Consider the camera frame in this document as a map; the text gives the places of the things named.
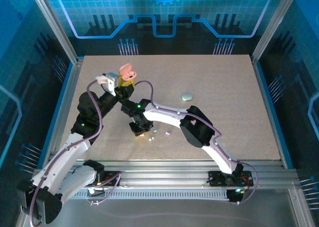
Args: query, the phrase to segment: pink toy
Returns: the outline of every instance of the pink toy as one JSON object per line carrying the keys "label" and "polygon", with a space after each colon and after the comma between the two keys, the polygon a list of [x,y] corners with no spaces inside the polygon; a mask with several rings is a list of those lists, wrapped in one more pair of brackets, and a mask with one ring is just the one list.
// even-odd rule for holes
{"label": "pink toy", "polygon": [[132,80],[136,77],[136,73],[132,71],[131,64],[125,64],[120,68],[120,75],[124,81]]}

